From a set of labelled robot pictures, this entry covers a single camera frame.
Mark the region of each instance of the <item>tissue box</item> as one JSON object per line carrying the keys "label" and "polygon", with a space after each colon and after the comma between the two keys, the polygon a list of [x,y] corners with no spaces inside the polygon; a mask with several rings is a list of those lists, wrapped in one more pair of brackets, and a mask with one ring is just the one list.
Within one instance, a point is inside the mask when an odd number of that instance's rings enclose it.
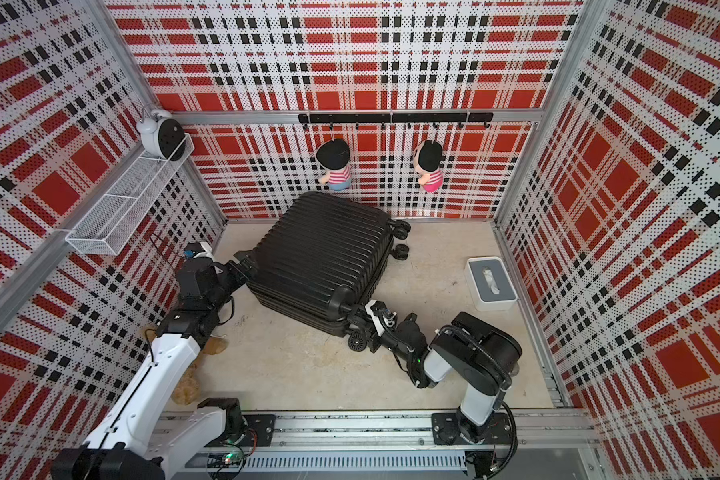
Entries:
{"label": "tissue box", "polygon": [[480,312],[507,310],[518,301],[507,268],[498,256],[478,256],[464,268],[474,307]]}

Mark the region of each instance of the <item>pink shorts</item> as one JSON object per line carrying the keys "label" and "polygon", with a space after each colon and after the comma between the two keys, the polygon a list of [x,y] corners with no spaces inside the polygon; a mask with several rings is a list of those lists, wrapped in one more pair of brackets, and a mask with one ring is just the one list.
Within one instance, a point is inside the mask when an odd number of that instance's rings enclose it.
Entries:
{"label": "pink shorts", "polygon": [[426,190],[427,192],[431,193],[431,192],[436,191],[438,188],[440,188],[442,186],[443,186],[443,179],[441,178],[440,180],[434,182],[433,184],[422,185],[422,188],[424,188],[424,190]]}

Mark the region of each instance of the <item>red plaid pattern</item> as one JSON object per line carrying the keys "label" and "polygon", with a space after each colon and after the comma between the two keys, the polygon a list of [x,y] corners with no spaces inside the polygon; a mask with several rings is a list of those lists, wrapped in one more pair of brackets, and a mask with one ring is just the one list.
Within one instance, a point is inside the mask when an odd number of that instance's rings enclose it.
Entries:
{"label": "red plaid pattern", "polygon": [[49,478],[148,355],[191,241],[218,235],[181,174],[116,257],[68,255],[0,334],[0,478]]}
{"label": "red plaid pattern", "polygon": [[622,478],[720,478],[720,4],[612,2],[502,227]]}
{"label": "red plaid pattern", "polygon": [[[349,144],[352,185],[339,193],[395,216],[492,217],[530,124],[310,126],[192,126],[192,154],[229,218],[282,215],[308,190],[327,189],[314,153],[331,137]],[[443,145],[443,186],[429,194],[418,184],[412,153],[423,140]]]}
{"label": "red plaid pattern", "polygon": [[136,143],[139,106],[69,3],[0,2],[0,285]]}
{"label": "red plaid pattern", "polygon": [[537,108],[581,2],[106,0],[169,110]]}

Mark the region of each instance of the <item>metal frame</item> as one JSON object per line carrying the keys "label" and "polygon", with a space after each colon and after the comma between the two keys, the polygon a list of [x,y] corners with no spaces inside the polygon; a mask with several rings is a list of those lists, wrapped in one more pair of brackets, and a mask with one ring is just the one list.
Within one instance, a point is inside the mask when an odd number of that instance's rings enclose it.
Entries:
{"label": "metal frame", "polygon": [[157,95],[155,95],[146,77],[142,74],[136,59],[130,54],[128,45],[125,44],[119,34],[120,29],[112,19],[112,15],[106,10],[102,0],[84,0],[83,4],[88,15],[90,15],[91,21],[96,26],[96,30],[101,35],[106,47],[112,53],[136,95],[144,102],[144,105],[157,105]]}
{"label": "metal frame", "polygon": [[[90,15],[91,21],[96,26],[96,30],[101,34],[104,43],[125,74],[136,95],[138,95],[145,106],[148,104],[158,105],[159,102],[157,101],[155,92],[147,82],[134,56],[130,53],[123,37],[119,35],[118,32],[120,30],[112,19],[112,15],[106,10],[106,6],[102,0],[84,0],[84,5]],[[195,167],[192,162],[184,162],[181,168],[187,180],[200,194],[200,198],[205,204],[211,219],[219,226],[223,226],[226,223],[226,216],[222,212],[219,203],[216,202],[216,199],[211,194],[208,184],[206,184],[200,176],[197,167]]]}
{"label": "metal frame", "polygon": [[115,182],[136,161],[144,149],[136,145],[108,175],[92,189],[72,211],[60,228],[57,228],[36,248],[19,268],[0,287],[0,332],[34,295],[48,275],[73,251],[66,241],[67,232],[77,225]]}
{"label": "metal frame", "polygon": [[602,451],[597,447],[579,448],[581,463],[584,465],[587,480],[613,480],[610,468],[603,464]]}
{"label": "metal frame", "polygon": [[[276,416],[269,447],[258,447],[247,472],[304,470],[464,470],[467,450],[506,449],[508,446],[436,446],[432,414],[453,410],[275,411],[248,412]],[[191,412],[164,412],[152,442],[189,417]],[[517,408],[518,447],[577,448],[585,465],[599,445],[594,426],[580,408]],[[226,454],[230,447],[204,448],[182,472],[206,471],[209,453]],[[376,458],[376,463],[368,463]],[[401,464],[400,459],[409,464]]]}
{"label": "metal frame", "polygon": [[[514,261],[514,256],[509,250],[507,245],[507,238],[504,236],[504,232],[499,228],[496,223],[492,223],[494,235],[496,236],[496,243],[499,244],[499,250],[501,251],[501,258],[504,259],[504,264],[507,266],[507,273],[509,278],[514,285],[523,285],[523,277],[520,275],[518,264]],[[552,351],[550,351],[547,345],[546,336],[541,331],[541,324],[539,324],[536,312],[534,312],[533,303],[530,302],[528,291],[525,288],[518,288],[518,305],[520,307],[520,313],[523,316],[525,325],[528,328],[530,334],[530,340],[534,344],[534,351],[541,367],[541,372],[544,375],[544,381],[547,383],[547,390],[552,398],[552,403],[556,407],[570,407],[573,403],[568,396],[568,392],[565,389],[565,382],[560,372],[555,366],[554,359],[552,358]]]}
{"label": "metal frame", "polygon": [[[500,108],[486,110],[492,113],[492,122],[541,121],[541,108]],[[299,115],[331,114],[465,114],[470,110],[452,108],[442,110],[271,110],[271,111],[177,111],[173,117],[184,125],[239,125],[239,124],[300,124]]]}
{"label": "metal frame", "polygon": [[568,86],[576,74],[579,61],[586,52],[588,40],[594,33],[600,15],[605,12],[605,9],[602,8],[604,4],[604,0],[586,0],[581,9],[579,23],[568,42],[568,49],[563,53],[563,58],[560,60],[560,70],[555,75],[547,93],[547,98],[544,101],[544,115],[539,122],[538,128],[531,132],[528,137],[528,142],[523,148],[515,172],[504,192],[504,196],[501,197],[501,202],[494,216],[496,223],[499,225],[506,221],[520,194],[528,170],[536,163],[536,159],[544,151],[544,146],[548,143],[555,127],[554,119],[557,111],[560,110],[563,102],[567,100]]}

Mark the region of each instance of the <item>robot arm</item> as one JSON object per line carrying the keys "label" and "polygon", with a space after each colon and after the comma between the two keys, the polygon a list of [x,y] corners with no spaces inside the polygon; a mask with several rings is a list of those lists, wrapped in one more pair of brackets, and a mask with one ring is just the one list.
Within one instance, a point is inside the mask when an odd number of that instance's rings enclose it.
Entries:
{"label": "robot arm", "polygon": [[256,271],[247,252],[236,254],[239,263],[226,264],[214,261],[208,244],[190,244],[185,255],[189,259],[177,273],[179,301],[158,326],[150,355],[83,445],[57,456],[54,480],[171,478],[205,444],[233,433],[240,406],[211,399],[163,445],[148,447],[173,389],[219,325],[220,309]]}
{"label": "robot arm", "polygon": [[369,329],[371,350],[381,345],[404,359],[408,377],[416,387],[434,386],[453,370],[467,381],[457,411],[459,430],[466,442],[481,443],[488,433],[488,419],[499,410],[512,385],[510,373],[523,354],[518,342],[506,332],[461,312],[451,325],[438,330],[427,346],[415,313],[397,322],[397,314],[376,300],[368,302],[365,312],[373,326]]}

